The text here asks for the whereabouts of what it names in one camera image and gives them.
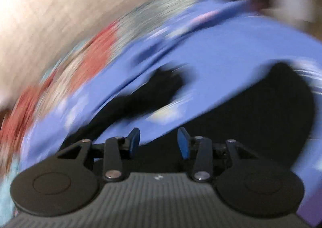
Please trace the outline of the blue printed bedsheet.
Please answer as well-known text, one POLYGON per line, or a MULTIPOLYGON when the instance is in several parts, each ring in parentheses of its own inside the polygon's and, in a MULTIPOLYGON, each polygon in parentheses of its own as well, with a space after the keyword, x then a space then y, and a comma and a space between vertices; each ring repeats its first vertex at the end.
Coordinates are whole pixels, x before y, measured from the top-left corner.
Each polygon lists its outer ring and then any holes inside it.
POLYGON ((321 221, 321 43, 249 11, 248 1, 201 0, 128 44, 25 137, 11 197, 10 227, 315 227, 321 221), (252 154, 210 182, 188 176, 177 144, 181 123, 260 81, 279 62, 309 85, 310 135, 291 167, 252 154), (131 94, 158 68, 188 73, 170 104, 109 126, 93 140, 140 130, 119 182, 72 182, 57 172, 63 141, 113 98, 131 94))

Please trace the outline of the beige floral curtain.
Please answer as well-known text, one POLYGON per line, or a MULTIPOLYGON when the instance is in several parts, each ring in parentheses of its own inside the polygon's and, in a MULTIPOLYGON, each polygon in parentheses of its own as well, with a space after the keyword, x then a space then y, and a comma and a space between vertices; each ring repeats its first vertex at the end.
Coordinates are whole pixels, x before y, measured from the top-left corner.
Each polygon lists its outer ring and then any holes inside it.
POLYGON ((1 0, 1 108, 78 41, 147 0, 1 0))

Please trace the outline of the black pants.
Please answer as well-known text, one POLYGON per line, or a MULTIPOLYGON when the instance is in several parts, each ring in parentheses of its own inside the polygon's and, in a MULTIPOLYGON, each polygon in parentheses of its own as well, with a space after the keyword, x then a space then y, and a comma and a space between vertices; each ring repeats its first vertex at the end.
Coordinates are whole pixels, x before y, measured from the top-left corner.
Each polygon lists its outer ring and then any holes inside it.
MULTIPOLYGON (((187 83, 187 72, 158 68, 131 94, 110 100, 88 124, 66 137, 61 147, 83 139, 96 140, 114 123, 157 111, 170 104, 187 83)), ((309 85, 287 63, 279 62, 257 83, 181 126, 213 142, 237 140, 289 168, 310 135, 315 110, 309 85)))

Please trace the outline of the grey patterned blanket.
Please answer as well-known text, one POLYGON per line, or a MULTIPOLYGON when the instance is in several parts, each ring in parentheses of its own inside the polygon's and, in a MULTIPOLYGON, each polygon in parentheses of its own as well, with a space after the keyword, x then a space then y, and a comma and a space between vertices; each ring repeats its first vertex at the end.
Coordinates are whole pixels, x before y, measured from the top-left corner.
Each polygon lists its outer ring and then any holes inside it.
MULTIPOLYGON (((118 55, 120 55, 122 49, 131 41, 140 38, 160 27, 166 20, 172 18, 176 14, 179 14, 183 10, 186 10, 195 2, 197 2, 197 0, 153 0, 138 6, 134 10, 121 16, 115 21, 117 22, 117 39, 113 45, 113 58, 108 64, 110 64, 118 55)), ((50 72, 56 68, 58 64, 60 64, 60 62, 65 59, 69 53, 71 53, 72 50, 70 50, 49 72, 47 72, 44 79, 48 77, 50 72)))

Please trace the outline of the red patterned blanket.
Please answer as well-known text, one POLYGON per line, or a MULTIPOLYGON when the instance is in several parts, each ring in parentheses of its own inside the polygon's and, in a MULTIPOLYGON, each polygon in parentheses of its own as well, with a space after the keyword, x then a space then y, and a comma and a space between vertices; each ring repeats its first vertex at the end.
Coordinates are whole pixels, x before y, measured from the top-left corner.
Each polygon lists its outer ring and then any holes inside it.
POLYGON ((113 22, 93 38, 80 42, 46 79, 27 87, 12 109, 1 112, 1 174, 9 171, 34 121, 47 115, 112 60, 116 32, 117 22, 113 22))

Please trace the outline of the teal patterned cloth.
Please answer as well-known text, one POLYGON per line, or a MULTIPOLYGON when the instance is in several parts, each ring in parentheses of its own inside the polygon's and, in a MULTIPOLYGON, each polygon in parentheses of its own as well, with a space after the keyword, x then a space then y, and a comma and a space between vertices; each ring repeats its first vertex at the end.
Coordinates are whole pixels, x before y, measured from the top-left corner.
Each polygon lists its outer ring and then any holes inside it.
POLYGON ((5 225, 14 216, 15 206, 10 196, 10 185, 19 172, 19 161, 12 161, 10 170, 1 178, 1 197, 0 197, 0 220, 1 226, 5 225))

